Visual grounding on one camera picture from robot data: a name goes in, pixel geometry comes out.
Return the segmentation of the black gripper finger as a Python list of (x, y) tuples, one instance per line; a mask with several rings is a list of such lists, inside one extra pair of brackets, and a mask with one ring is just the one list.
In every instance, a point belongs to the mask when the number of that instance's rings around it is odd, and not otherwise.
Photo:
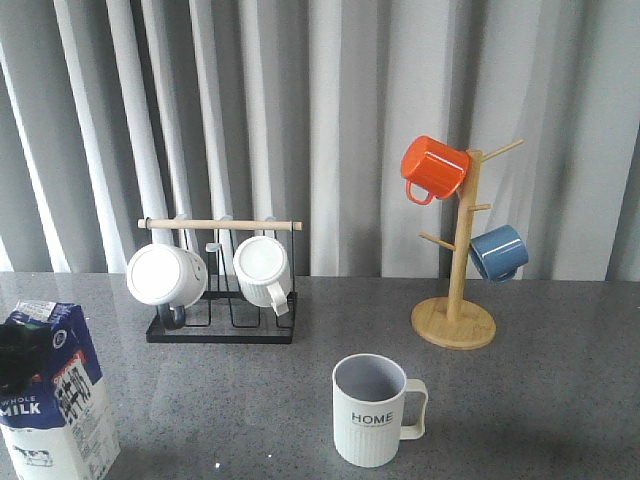
[(51, 330), (26, 324), (1, 325), (1, 393), (21, 394), (51, 350)]

